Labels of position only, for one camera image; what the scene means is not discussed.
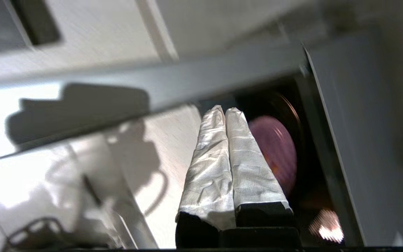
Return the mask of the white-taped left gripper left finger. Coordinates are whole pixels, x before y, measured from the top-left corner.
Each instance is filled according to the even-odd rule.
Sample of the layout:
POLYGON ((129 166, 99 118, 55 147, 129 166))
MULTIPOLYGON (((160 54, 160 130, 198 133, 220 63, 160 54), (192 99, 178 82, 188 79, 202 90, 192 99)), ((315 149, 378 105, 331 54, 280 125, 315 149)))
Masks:
POLYGON ((175 222, 177 249, 217 248, 221 233, 236 228, 226 119, 220 105, 202 118, 175 222))

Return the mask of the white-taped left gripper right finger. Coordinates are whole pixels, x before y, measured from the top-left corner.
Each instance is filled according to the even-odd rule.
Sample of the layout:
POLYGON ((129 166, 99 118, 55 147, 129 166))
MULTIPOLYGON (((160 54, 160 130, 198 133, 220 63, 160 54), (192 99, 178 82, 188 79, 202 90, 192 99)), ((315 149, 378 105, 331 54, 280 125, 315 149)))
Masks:
POLYGON ((225 116, 237 226, 293 227, 293 211, 251 134, 244 113, 233 107, 225 116))

